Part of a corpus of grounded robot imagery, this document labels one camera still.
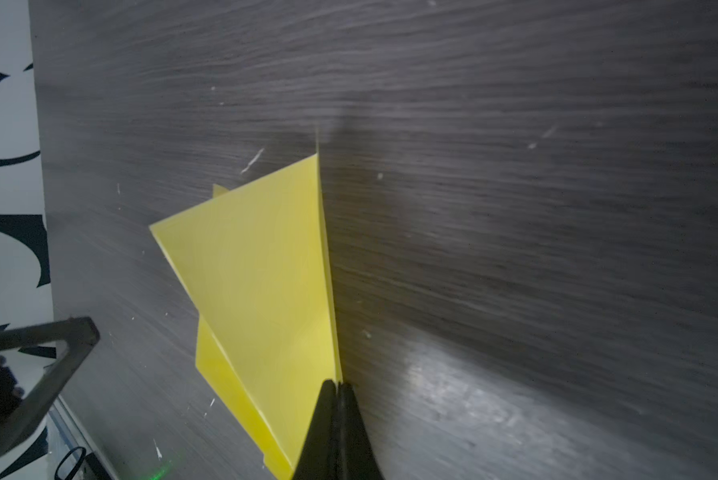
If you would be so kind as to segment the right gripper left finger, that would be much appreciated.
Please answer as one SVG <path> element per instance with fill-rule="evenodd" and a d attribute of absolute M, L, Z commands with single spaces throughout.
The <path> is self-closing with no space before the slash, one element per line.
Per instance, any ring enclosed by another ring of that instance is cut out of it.
<path fill-rule="evenodd" d="M 333 417 L 337 387 L 332 380 L 321 386 L 309 429 L 294 470 L 293 480 L 329 480 L 336 478 L 336 453 L 333 441 Z"/>

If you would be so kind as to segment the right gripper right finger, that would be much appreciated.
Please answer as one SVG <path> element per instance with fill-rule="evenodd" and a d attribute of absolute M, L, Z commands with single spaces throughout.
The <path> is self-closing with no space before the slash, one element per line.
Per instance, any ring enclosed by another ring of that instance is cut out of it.
<path fill-rule="evenodd" d="M 382 480 L 369 436 L 350 384 L 338 387 L 337 396 L 337 478 Z"/>

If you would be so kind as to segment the aluminium front rail frame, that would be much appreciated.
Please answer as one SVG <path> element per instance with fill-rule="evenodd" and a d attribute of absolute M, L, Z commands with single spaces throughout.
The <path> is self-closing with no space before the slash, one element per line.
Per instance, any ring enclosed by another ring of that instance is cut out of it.
<path fill-rule="evenodd" d="M 49 479 L 119 478 L 62 397 L 54 402 L 47 415 L 47 441 Z"/>

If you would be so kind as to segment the yellow square paper sheet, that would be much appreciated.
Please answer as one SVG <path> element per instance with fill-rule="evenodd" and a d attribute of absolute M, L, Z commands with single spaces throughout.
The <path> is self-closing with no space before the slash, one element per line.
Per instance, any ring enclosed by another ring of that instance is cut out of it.
<path fill-rule="evenodd" d="M 342 378 L 318 157 L 215 187 L 151 232 L 198 310 L 197 369 L 291 478 L 322 384 Z"/>

